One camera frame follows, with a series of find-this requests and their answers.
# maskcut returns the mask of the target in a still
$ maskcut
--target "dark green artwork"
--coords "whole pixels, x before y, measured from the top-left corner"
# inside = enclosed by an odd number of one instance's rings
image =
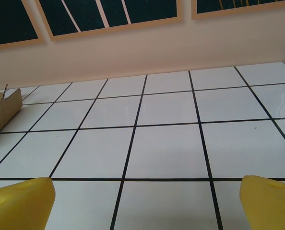
[[[284,0],[197,0],[197,13],[221,11]]]
[[[21,0],[0,0],[0,44],[37,38]]]
[[[177,16],[177,0],[39,0],[54,36]]]

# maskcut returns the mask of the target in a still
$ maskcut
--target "floor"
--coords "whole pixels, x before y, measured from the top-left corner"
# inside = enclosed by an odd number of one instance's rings
[[[47,230],[249,230],[242,177],[285,182],[283,63],[21,92],[0,187],[51,177]]]

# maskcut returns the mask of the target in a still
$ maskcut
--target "white line in artwork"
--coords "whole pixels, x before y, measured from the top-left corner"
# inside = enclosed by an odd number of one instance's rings
[[[64,5],[64,7],[65,7],[65,9],[66,9],[66,11],[67,11],[67,13],[68,13],[68,15],[69,15],[69,17],[70,17],[72,23],[73,23],[73,25],[75,26],[75,28],[77,29],[77,31],[80,32],[81,30],[80,30],[79,26],[77,25],[76,21],[74,20],[72,14],[70,13],[70,11],[69,11],[69,9],[68,9],[68,7],[67,7],[65,1],[64,1],[64,0],[61,0],[61,2],[62,2],[62,4]]]
[[[101,15],[101,19],[102,19],[102,21],[103,21],[104,27],[105,27],[105,28],[108,28],[108,27],[109,27],[109,24],[108,24],[107,18],[106,18],[106,16],[105,16],[105,12],[104,12],[104,10],[103,10],[101,1],[100,1],[100,0],[95,0],[95,2],[96,2],[96,5],[98,6],[98,10],[99,10],[99,13],[100,13],[100,15]]]
[[[122,2],[122,5],[123,5],[125,16],[127,17],[127,20],[128,20],[128,24],[131,24],[131,19],[130,19],[130,16],[129,16],[128,9],[127,9],[127,6],[125,4],[125,1],[121,0],[121,2]]]

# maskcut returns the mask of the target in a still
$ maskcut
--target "cream wall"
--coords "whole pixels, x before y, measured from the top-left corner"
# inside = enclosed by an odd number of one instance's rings
[[[0,51],[0,89],[285,62],[285,8],[53,43],[29,2],[46,44]]]

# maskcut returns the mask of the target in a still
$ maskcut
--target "wooden frame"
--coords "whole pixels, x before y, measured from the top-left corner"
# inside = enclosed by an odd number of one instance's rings
[[[0,44],[0,49],[34,45],[34,44],[41,44],[44,42],[43,36],[40,32],[40,28],[39,28],[37,21],[36,21],[34,15],[32,13],[32,10],[29,6],[28,0],[21,0],[21,2],[24,5],[25,11],[26,11],[26,13],[27,13],[32,25],[33,25],[33,28],[34,28],[38,38],[32,39],[32,40],[21,41],[21,42],[12,42],[12,43]]]
[[[206,19],[206,18],[214,18],[214,17],[221,17],[221,16],[229,16],[229,15],[238,14],[238,13],[248,13],[248,12],[271,10],[271,9],[276,9],[276,8],[281,8],[281,7],[285,7],[285,0],[270,2],[270,3],[260,4],[260,5],[227,9],[227,10],[197,13],[197,0],[191,0],[191,17],[192,17],[192,20]]]
[[[114,27],[101,28],[101,29],[89,30],[89,31],[81,31],[81,32],[76,32],[72,34],[62,34],[62,35],[54,36],[48,24],[45,13],[42,10],[40,1],[35,0],[38,10],[40,12],[41,18],[46,26],[46,29],[50,36],[51,41],[61,41],[61,40],[79,38],[79,37],[90,36],[90,35],[100,35],[100,34],[120,32],[120,31],[139,29],[139,28],[145,28],[145,27],[151,27],[151,26],[181,23],[183,22],[183,2],[182,0],[176,0],[176,1],[177,1],[177,16],[174,18],[166,18],[166,19],[160,19],[160,20],[148,21],[148,22],[142,22],[142,23],[119,25],[119,26],[114,26]]]

